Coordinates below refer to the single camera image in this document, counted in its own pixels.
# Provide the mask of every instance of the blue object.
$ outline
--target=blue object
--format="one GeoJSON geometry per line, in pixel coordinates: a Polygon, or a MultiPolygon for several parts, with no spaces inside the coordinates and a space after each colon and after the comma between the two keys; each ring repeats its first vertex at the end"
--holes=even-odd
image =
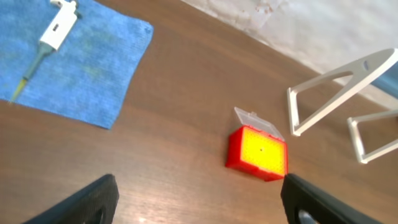
{"type": "MultiPolygon", "coordinates": [[[[0,0],[0,99],[9,101],[59,8],[49,0],[0,0]]],[[[153,27],[81,0],[68,37],[44,59],[16,103],[111,128],[153,27]]]]}
{"type": "Polygon", "coordinates": [[[374,80],[372,85],[398,99],[398,63],[374,80]]]}

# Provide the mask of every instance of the red and yellow box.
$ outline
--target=red and yellow box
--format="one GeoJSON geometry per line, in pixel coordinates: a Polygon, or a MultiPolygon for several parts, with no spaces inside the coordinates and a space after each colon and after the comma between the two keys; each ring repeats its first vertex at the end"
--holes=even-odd
{"type": "Polygon", "coordinates": [[[265,181],[283,179],[287,174],[287,145],[264,131],[244,125],[229,136],[225,166],[265,181]]]}

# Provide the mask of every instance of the brown table surface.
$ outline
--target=brown table surface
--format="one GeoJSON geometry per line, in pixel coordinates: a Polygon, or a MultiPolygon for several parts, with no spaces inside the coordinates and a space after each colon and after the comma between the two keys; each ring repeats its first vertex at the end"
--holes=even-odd
{"type": "MultiPolygon", "coordinates": [[[[120,192],[114,223],[286,223],[281,180],[224,167],[234,106],[277,126],[291,172],[396,223],[398,151],[358,164],[346,126],[347,117],[380,107],[355,96],[293,137],[286,89],[315,72],[180,1],[101,2],[155,28],[121,114],[107,131],[0,102],[0,223],[28,220],[106,173],[120,192]]],[[[299,95],[302,116],[339,88],[299,95]]],[[[368,148],[396,133],[393,119],[363,126],[368,148]]]]}

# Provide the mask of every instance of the open transparent lid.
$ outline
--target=open transparent lid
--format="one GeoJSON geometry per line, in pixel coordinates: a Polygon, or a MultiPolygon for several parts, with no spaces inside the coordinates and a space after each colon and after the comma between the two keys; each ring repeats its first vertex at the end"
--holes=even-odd
{"type": "Polygon", "coordinates": [[[252,126],[258,130],[265,131],[266,133],[271,134],[275,138],[279,138],[283,141],[285,139],[282,137],[278,129],[275,128],[273,124],[268,121],[264,121],[263,119],[257,117],[257,114],[252,112],[248,113],[242,109],[235,107],[236,115],[243,125],[252,126]]]}

